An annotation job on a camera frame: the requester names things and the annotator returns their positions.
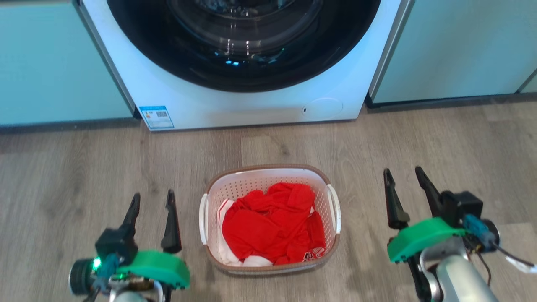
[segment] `teal cabinet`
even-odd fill
[[[414,0],[373,104],[513,94],[537,67],[536,0]]]
[[[131,118],[75,4],[0,2],[0,126]]]

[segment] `washing machine drum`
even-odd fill
[[[132,44],[168,72],[237,92],[285,88],[332,67],[380,0],[108,0]]]

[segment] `connector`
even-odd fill
[[[496,241],[496,236],[489,230],[489,227],[486,226],[479,218],[475,217],[472,214],[466,214],[462,222],[463,227],[470,234],[476,236],[481,244],[485,247],[485,251],[491,250],[494,248],[494,243]]]

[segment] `green mount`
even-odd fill
[[[132,273],[157,280],[175,289],[190,287],[190,271],[183,260],[157,250],[138,251],[130,265],[117,269],[118,274]]]
[[[441,217],[423,220],[402,229],[388,244],[392,262],[404,262],[416,253],[440,243],[451,236],[464,236],[466,230],[449,226]]]

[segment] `front-loading washing machine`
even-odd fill
[[[152,131],[358,117],[401,0],[81,0]]]

